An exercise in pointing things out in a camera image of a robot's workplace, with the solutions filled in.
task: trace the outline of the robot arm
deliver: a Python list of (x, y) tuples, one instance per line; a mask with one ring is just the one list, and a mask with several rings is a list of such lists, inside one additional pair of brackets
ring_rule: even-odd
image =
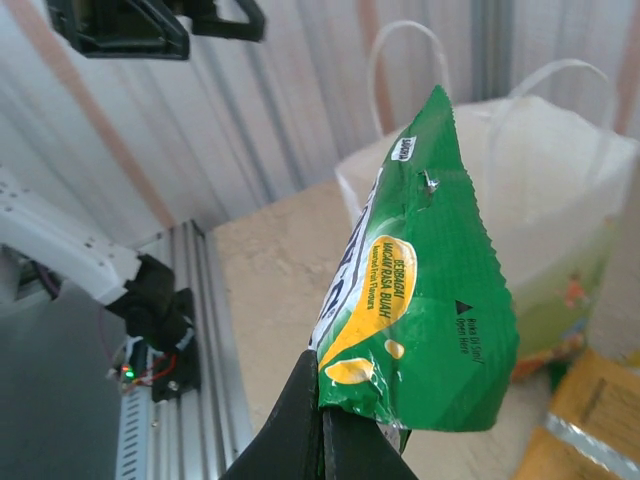
[[(21, 186), (0, 164), (3, 244), (64, 275), (123, 318), (129, 336), (142, 337), (153, 350), (171, 356), (171, 372), (153, 384), (154, 400), (176, 397), (199, 385), (191, 292), (175, 291), (173, 271), (90, 231)], [(163, 388), (172, 381), (177, 388)]]

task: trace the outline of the bag handle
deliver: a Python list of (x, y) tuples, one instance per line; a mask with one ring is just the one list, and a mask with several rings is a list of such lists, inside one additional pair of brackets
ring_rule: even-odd
[(483, 216), (485, 219), (490, 219), (491, 194), (493, 192), (493, 183), (495, 180), (495, 165), (493, 161), (494, 151), (498, 136), (504, 124), (506, 123), (507, 117), (512, 112), (516, 102), (524, 97), (527, 93), (529, 93), (531, 89), (536, 87), (538, 84), (540, 84), (540, 82), (550, 77), (551, 75), (569, 68), (584, 68), (592, 72), (602, 80), (603, 84), (606, 87), (607, 105), (603, 112), (602, 122), (600, 125), (602, 133), (600, 135), (600, 141), (598, 142), (598, 146), (594, 153), (594, 158), (591, 161), (589, 170), (587, 172), (585, 188), (588, 188), (593, 184), (595, 178), (602, 170), (602, 166), (604, 164), (604, 156), (609, 147), (609, 133), (613, 130), (614, 115), (618, 107), (618, 96), (616, 89), (609, 81), (609, 77), (607, 77), (607, 75), (602, 70), (594, 67), (590, 63), (575, 58), (566, 58), (549, 62), (530, 74), (522, 82), (520, 82), (517, 87), (511, 90), (511, 93), (509, 93), (509, 95), (507, 96), (506, 101), (496, 109), (496, 113), (493, 116), (491, 126), (489, 127), (487, 158), (485, 161), (483, 179), (485, 185), (483, 195)]
[(369, 97), (369, 109), (371, 110), (371, 116), (373, 117), (373, 124), (376, 129), (376, 133), (379, 138), (384, 136), (382, 131), (382, 123), (380, 122), (380, 112), (378, 111), (378, 104), (376, 102), (375, 94), (375, 82), (376, 82), (376, 65), (378, 63), (378, 56), (384, 46), (384, 42), (389, 35), (399, 28), (412, 27), (424, 33), (431, 40), (433, 53), (440, 65), (440, 78), (442, 86), (447, 93), (451, 92), (451, 86), (449, 84), (449, 67), (447, 65), (447, 56), (442, 48), (442, 43), (438, 36), (433, 31), (421, 23), (414, 22), (412, 20), (398, 20), (385, 25), (378, 31), (373, 46), (371, 47), (371, 54), (369, 55), (369, 61), (367, 65), (367, 93)]

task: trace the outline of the yellow label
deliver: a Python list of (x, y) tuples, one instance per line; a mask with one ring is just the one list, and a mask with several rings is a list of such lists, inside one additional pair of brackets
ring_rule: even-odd
[[(373, 242), (367, 257), (367, 272), (360, 299), (346, 325), (322, 357), (318, 370), (347, 348), (398, 321), (411, 302), (417, 269), (416, 252), (410, 243), (388, 235), (380, 236)], [(387, 348), (394, 357), (399, 352), (404, 353), (404, 347), (395, 343), (392, 348)], [(352, 371), (335, 371), (336, 367), (341, 368), (339, 365), (352, 370), (352, 365), (337, 363), (332, 366), (331, 378), (353, 377)], [(359, 375), (359, 378), (366, 378), (366, 375)]]
[(373, 363), (366, 358), (342, 360), (327, 367), (327, 376), (344, 385), (368, 382), (373, 376)]

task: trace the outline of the white plastic bag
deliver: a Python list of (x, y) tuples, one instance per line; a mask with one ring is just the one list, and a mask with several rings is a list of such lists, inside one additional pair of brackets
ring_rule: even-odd
[[(376, 43), (394, 28), (385, 27)], [(372, 51), (370, 72), (379, 48)], [(446, 62), (440, 66), (447, 79)], [(600, 127), (527, 96), (543, 79), (568, 68), (600, 79), (603, 90), (593, 94), (608, 99)], [(534, 72), (506, 99), (454, 109), (462, 160), (514, 296), (521, 335), (516, 378), (584, 344), (586, 318), (597, 297), (637, 150), (635, 140), (611, 131), (615, 109), (616, 93), (607, 77), (573, 59)], [(352, 220), (401, 130), (337, 167)]]

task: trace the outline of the snack package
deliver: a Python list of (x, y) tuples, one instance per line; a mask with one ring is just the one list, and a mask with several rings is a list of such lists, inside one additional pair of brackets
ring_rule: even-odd
[(373, 185), (310, 348), (319, 405), (401, 429), (491, 428), (515, 364), (511, 295), (436, 87)]

